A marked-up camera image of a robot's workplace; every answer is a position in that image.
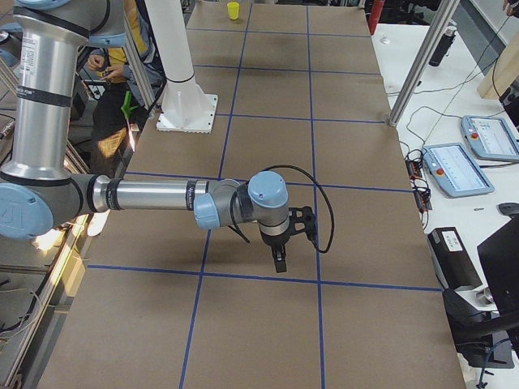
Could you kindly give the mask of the yellow plastic cup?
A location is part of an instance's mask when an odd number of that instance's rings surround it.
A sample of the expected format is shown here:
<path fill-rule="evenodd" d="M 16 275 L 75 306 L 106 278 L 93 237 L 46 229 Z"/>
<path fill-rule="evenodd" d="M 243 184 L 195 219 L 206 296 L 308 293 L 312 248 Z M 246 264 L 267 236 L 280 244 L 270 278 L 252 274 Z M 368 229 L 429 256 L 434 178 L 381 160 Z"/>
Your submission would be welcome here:
<path fill-rule="evenodd" d="M 240 14 L 240 3 L 239 2 L 228 2 L 226 4 L 227 12 L 230 20 L 238 20 Z"/>

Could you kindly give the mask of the black box with label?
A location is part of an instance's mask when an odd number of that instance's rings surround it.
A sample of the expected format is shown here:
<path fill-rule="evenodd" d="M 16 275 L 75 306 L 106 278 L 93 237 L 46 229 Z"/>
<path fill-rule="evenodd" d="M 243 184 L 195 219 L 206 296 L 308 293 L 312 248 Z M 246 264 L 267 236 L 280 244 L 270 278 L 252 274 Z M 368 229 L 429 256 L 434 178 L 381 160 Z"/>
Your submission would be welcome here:
<path fill-rule="evenodd" d="M 427 239 L 436 276 L 444 289 L 470 291 L 483 285 L 455 227 L 433 229 Z"/>

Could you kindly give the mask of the near blue teach pendant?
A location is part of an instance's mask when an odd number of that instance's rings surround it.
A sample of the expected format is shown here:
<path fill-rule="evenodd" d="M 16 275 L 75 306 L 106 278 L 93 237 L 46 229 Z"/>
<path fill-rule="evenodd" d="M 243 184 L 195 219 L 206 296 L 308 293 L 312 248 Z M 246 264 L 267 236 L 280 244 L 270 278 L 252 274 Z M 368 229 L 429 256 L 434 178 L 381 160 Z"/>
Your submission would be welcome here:
<path fill-rule="evenodd" d="M 423 163 L 449 198 L 487 195 L 495 191 L 486 174 L 461 143 L 422 148 Z"/>

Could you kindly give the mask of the blue teach pendant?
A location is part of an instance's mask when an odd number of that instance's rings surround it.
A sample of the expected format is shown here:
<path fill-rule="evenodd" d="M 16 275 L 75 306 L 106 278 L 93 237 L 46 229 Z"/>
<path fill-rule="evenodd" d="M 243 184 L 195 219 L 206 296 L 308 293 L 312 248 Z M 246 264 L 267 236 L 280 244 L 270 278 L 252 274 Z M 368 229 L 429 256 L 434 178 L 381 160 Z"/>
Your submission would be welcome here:
<path fill-rule="evenodd" d="M 449 198 L 487 195 L 495 191 L 486 174 L 461 143 L 422 148 L 423 163 Z"/>
<path fill-rule="evenodd" d="M 518 162 L 517 139 L 503 118 L 464 116 L 461 131 L 479 159 Z"/>

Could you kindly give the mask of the black monitor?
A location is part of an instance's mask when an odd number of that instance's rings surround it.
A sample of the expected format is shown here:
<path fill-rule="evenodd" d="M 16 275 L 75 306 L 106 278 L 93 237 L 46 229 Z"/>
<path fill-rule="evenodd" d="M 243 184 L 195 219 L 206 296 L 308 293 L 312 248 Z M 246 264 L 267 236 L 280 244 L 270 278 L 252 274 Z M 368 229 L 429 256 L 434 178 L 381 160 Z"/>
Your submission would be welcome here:
<path fill-rule="evenodd" d="M 478 245 L 478 257 L 498 311 L 518 311 L 518 218 Z"/>

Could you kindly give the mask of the black computer mouse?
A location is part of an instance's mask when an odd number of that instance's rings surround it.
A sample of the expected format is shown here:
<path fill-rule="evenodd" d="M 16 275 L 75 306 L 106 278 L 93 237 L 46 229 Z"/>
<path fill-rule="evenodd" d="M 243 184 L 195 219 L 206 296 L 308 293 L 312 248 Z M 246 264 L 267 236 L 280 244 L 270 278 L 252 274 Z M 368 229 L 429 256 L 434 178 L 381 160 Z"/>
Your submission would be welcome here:
<path fill-rule="evenodd" d="M 497 207 L 498 211 L 503 216 L 508 216 L 511 219 L 519 216 L 519 203 L 500 203 Z"/>

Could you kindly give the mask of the person in yellow jacket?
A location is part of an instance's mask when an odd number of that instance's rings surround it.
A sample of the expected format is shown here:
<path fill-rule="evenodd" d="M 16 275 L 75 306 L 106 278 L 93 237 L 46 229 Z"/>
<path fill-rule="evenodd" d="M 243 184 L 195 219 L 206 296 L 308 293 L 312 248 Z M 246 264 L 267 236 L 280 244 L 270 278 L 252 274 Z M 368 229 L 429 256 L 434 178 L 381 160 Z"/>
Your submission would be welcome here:
<path fill-rule="evenodd" d="M 157 93 L 165 73 L 145 2 L 125 1 L 124 7 L 139 58 L 152 91 Z M 119 165 L 118 153 L 128 144 L 128 126 L 136 124 L 142 130 L 148 120 L 148 110 L 124 49 L 95 49 L 87 65 L 107 83 L 92 114 L 90 172 L 114 178 Z"/>

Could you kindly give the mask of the far blue teach pendant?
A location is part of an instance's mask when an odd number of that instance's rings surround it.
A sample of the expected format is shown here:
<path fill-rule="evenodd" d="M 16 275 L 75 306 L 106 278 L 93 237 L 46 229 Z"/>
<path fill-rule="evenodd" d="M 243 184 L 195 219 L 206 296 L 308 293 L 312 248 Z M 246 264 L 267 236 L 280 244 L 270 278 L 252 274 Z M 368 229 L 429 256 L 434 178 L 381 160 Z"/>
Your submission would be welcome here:
<path fill-rule="evenodd" d="M 461 131 L 479 159 L 518 162 L 517 139 L 503 118 L 464 116 Z"/>

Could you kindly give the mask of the black water bottle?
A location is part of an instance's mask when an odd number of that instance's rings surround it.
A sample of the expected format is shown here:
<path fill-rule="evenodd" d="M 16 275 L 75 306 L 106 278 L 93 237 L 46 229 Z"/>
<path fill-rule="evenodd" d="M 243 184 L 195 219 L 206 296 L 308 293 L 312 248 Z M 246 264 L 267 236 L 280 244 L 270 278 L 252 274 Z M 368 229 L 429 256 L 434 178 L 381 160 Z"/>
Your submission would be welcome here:
<path fill-rule="evenodd" d="M 444 34 L 440 38 L 438 45 L 436 46 L 435 51 L 429 60 L 428 64 L 430 66 L 440 65 L 455 39 L 456 31 L 457 28 L 453 26 L 449 26 L 445 29 Z"/>

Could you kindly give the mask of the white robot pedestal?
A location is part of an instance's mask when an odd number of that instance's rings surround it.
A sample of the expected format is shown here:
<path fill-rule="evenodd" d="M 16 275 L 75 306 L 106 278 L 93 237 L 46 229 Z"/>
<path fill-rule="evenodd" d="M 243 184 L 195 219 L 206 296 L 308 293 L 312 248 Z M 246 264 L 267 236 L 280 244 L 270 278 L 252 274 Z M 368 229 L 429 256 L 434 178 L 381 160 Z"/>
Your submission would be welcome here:
<path fill-rule="evenodd" d="M 211 132 L 218 96 L 196 82 L 181 3 L 150 1 L 147 8 L 166 78 L 157 129 Z"/>

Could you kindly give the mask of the aluminium frame post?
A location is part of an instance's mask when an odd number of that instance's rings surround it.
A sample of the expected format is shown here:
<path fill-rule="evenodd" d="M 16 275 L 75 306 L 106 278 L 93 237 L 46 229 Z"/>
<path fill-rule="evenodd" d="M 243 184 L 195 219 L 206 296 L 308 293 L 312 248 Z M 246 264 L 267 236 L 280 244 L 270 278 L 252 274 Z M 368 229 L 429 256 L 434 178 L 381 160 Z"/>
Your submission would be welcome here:
<path fill-rule="evenodd" d="M 460 0 L 444 0 L 440 3 L 440 7 L 424 37 L 411 65 L 410 71 L 406 76 L 405 82 L 401 87 L 397 100 L 388 116 L 388 124 L 390 126 L 396 127 L 400 121 L 414 90 L 418 86 L 418 81 L 420 80 L 426 65 L 430 61 L 435 48 L 439 44 L 440 38 L 443 36 L 444 30 L 448 26 L 448 22 L 452 18 L 459 3 Z"/>

